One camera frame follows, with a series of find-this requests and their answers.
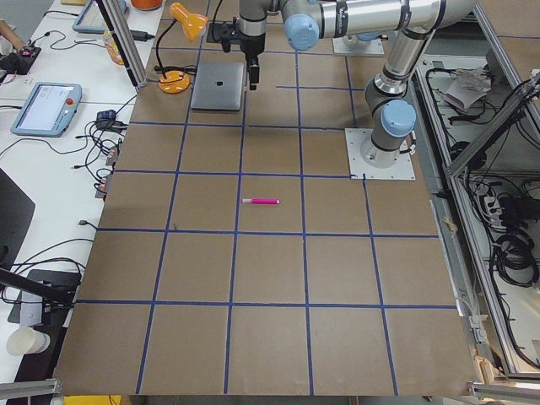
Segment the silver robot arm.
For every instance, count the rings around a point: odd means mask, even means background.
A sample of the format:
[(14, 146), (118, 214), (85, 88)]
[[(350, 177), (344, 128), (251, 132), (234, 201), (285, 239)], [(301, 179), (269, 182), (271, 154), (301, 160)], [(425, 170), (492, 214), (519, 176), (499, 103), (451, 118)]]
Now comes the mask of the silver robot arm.
[(307, 51), (323, 38), (351, 52), (367, 47), (384, 31), (396, 36), (381, 70), (366, 84), (364, 96), (374, 127), (362, 143), (362, 160), (392, 167), (417, 119), (404, 99), (408, 83), (434, 33), (469, 14), (474, 1), (241, 1), (235, 33), (246, 58), (251, 89), (259, 83), (258, 57), (264, 52), (269, 14), (281, 14), (289, 46)]

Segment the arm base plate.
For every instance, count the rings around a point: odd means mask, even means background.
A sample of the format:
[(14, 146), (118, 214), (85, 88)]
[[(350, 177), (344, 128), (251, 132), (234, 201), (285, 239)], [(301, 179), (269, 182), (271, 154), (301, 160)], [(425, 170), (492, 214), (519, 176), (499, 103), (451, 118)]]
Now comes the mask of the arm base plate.
[(360, 57), (383, 57), (385, 52), (381, 39), (360, 40), (358, 37), (341, 37), (332, 39), (333, 52), (338, 55)]
[(415, 181), (412, 155), (403, 139), (400, 149), (379, 150), (371, 142), (369, 128), (346, 128), (349, 177), (358, 180)]

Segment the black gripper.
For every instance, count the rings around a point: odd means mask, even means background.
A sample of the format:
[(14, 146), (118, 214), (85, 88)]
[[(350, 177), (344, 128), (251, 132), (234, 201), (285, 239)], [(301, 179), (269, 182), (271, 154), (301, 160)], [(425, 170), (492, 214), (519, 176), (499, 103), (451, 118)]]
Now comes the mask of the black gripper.
[(256, 90), (260, 81), (260, 64), (258, 56), (265, 50), (266, 35), (251, 36), (242, 34), (240, 38), (240, 50), (245, 54), (248, 62), (249, 89)]

